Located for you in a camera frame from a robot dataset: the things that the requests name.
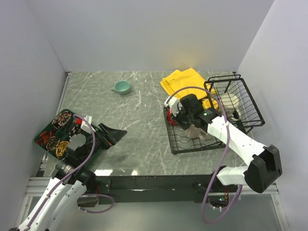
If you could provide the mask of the yellow mug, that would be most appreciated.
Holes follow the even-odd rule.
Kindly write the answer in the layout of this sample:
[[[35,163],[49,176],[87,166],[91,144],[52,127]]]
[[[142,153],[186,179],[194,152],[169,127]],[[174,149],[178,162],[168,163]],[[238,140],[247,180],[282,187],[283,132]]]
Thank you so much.
[[[219,104],[218,104],[218,102],[216,101],[216,100],[214,100],[214,99],[208,99],[208,98],[206,98],[206,99],[204,99],[203,101],[202,101],[202,106],[203,106],[203,109],[204,110],[207,110],[207,109],[209,109],[209,108],[214,108],[215,110],[218,110],[219,109]]]

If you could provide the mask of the pink mug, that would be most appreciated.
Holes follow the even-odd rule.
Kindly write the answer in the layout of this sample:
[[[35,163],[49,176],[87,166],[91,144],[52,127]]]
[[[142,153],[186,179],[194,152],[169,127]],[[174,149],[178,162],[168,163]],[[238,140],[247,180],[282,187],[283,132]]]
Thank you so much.
[[[190,125],[188,129],[185,130],[186,137],[190,139],[201,139],[201,140],[210,140],[212,136],[205,131],[203,131],[201,128],[197,128],[194,125]]]

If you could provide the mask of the red mug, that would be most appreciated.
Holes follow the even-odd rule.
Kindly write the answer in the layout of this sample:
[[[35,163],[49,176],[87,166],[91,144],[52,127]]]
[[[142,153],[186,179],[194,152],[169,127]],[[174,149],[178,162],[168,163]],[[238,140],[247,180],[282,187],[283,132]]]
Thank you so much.
[[[172,125],[172,126],[176,126],[176,125],[177,125],[176,120],[173,119],[173,114],[172,114],[170,108],[167,110],[166,119],[167,119],[167,122],[168,122],[170,125]]]

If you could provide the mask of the small teal cup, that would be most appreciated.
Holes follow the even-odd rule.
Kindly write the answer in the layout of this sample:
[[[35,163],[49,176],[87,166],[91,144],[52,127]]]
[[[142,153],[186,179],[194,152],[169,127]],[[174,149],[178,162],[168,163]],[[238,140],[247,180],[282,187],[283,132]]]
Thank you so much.
[[[119,81],[115,83],[114,87],[112,88],[112,91],[120,94],[120,95],[126,95],[130,92],[130,83],[126,80]]]

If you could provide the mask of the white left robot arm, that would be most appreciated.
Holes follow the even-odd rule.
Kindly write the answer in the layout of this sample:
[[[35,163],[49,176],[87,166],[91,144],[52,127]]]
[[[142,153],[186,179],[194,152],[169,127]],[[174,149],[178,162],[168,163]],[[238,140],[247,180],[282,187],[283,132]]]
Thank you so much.
[[[100,123],[98,129],[90,128],[72,136],[49,183],[31,213],[15,231],[53,231],[60,217],[77,204],[78,198],[98,188],[96,175],[86,168],[86,163],[100,149],[108,150],[117,144],[127,131],[113,129]]]

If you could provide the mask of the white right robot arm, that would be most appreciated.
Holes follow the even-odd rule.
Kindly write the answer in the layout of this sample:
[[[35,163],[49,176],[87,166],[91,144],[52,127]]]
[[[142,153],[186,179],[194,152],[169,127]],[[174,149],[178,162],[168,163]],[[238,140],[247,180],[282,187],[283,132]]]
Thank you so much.
[[[171,117],[182,129],[194,126],[219,139],[245,162],[243,167],[220,167],[211,180],[212,189],[221,192],[228,185],[247,185],[263,193],[282,175],[280,153],[274,145],[265,146],[225,120],[218,110],[204,109],[194,94],[165,102]]]

